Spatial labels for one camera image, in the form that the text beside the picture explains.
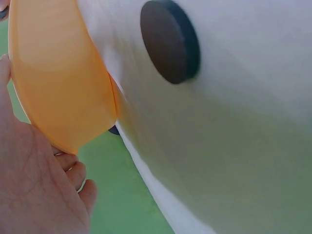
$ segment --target hand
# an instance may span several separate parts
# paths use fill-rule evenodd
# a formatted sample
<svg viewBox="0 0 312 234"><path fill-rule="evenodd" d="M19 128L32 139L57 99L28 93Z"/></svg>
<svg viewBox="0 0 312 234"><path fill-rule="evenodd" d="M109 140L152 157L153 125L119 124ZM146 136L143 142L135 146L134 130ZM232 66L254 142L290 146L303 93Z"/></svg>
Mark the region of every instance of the hand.
<svg viewBox="0 0 312 234"><path fill-rule="evenodd" d="M48 140L17 120L7 90L10 61L0 59L0 233L86 234L97 188L76 156L54 156Z"/></svg>

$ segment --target black eye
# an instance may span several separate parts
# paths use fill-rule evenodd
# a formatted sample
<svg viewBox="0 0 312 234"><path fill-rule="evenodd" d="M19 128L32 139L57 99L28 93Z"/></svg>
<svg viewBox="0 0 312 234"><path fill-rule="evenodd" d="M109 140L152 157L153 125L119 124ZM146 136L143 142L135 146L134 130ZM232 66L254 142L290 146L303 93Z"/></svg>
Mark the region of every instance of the black eye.
<svg viewBox="0 0 312 234"><path fill-rule="evenodd" d="M9 13L9 6L7 6L3 11L0 11L0 20L4 19Z"/></svg>
<svg viewBox="0 0 312 234"><path fill-rule="evenodd" d="M171 0L152 0L141 10L141 31L158 72L170 83L193 78L200 65L195 30L185 12Z"/></svg>

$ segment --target orange plastic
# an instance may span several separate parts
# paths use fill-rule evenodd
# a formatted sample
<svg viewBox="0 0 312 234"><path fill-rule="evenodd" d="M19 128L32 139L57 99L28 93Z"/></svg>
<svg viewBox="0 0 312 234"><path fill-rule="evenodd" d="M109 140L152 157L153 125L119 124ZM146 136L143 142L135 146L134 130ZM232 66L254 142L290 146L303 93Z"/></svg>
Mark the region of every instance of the orange plastic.
<svg viewBox="0 0 312 234"><path fill-rule="evenodd" d="M24 111L53 146L76 154L114 125L111 80L76 0L11 0L9 56Z"/></svg>

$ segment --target green surface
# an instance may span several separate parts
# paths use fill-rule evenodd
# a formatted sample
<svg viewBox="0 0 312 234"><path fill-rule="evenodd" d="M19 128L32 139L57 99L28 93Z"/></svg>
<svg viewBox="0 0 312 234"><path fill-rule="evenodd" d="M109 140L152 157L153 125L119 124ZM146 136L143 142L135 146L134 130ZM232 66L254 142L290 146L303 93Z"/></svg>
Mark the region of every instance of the green surface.
<svg viewBox="0 0 312 234"><path fill-rule="evenodd" d="M0 24L0 54L7 53L7 23ZM14 113L27 121L13 85L8 85ZM121 138L104 133L79 153L88 178L98 185L92 234L172 234Z"/></svg>

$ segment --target white body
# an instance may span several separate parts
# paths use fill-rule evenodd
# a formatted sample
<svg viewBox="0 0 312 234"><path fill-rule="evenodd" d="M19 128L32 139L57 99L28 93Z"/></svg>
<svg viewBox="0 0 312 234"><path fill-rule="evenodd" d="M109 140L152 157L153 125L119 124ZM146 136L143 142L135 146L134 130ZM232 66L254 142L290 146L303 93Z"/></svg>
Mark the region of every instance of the white body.
<svg viewBox="0 0 312 234"><path fill-rule="evenodd" d="M80 0L120 89L118 128L177 234L312 233L312 1L177 0L202 64L178 86L140 32L146 0Z"/></svg>

